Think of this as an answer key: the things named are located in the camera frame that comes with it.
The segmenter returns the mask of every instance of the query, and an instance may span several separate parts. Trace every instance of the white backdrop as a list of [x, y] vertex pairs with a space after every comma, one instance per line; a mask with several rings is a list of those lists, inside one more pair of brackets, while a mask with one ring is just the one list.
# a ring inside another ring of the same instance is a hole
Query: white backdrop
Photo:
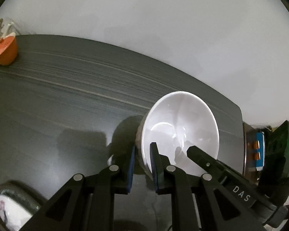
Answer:
[[6, 0], [1, 17], [161, 60], [228, 97], [249, 124], [289, 119], [289, 13], [280, 0]]

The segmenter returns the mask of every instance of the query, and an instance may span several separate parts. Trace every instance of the white bowl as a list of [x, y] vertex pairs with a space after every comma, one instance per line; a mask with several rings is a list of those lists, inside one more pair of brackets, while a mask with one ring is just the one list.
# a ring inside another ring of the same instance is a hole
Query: white bowl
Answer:
[[152, 178], [150, 143], [156, 142], [160, 154], [187, 174], [201, 176], [205, 171], [186, 155], [196, 145], [217, 158], [218, 128], [206, 103], [189, 92], [177, 91], [159, 99], [144, 116], [136, 134], [138, 160]]

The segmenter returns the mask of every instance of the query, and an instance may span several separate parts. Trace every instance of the metal pivot screw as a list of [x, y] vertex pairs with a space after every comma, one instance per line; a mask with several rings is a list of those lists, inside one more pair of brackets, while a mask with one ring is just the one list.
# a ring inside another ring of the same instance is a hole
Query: metal pivot screw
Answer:
[[109, 167], [109, 170], [110, 171], [117, 171], [119, 169], [119, 166], [117, 166], [117, 165], [111, 165], [110, 167]]
[[204, 174], [204, 175], [202, 175], [202, 178], [205, 179], [205, 180], [211, 180], [212, 179], [212, 175]]
[[73, 176], [73, 179], [74, 179], [75, 181], [79, 181], [79, 180], [82, 179], [82, 175], [81, 175], [81, 174], [76, 174], [76, 175]]
[[173, 165], [169, 165], [169, 166], [166, 167], [166, 169], [167, 169], [167, 171], [169, 171], [169, 172], [173, 172], [173, 171], [176, 170], [176, 167], [173, 166]]

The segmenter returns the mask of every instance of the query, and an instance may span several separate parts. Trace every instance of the table surface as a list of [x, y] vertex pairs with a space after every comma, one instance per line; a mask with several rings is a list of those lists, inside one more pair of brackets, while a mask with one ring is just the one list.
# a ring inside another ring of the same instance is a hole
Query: table surface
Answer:
[[[219, 129], [218, 159], [243, 172], [241, 111], [201, 81], [97, 41], [24, 35], [17, 43], [15, 62], [0, 67], [0, 183], [19, 180], [48, 199], [75, 173], [98, 173], [135, 140], [153, 104], [177, 90], [208, 104]], [[131, 193], [115, 198], [114, 219], [130, 230], [167, 229], [170, 196], [157, 196], [136, 165]]]

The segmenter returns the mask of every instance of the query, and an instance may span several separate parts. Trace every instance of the orange cup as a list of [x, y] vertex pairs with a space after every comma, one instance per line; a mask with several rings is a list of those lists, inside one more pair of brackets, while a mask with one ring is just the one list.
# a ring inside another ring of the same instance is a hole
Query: orange cup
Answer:
[[0, 40], [0, 65], [10, 65], [16, 56], [16, 35], [11, 33]]

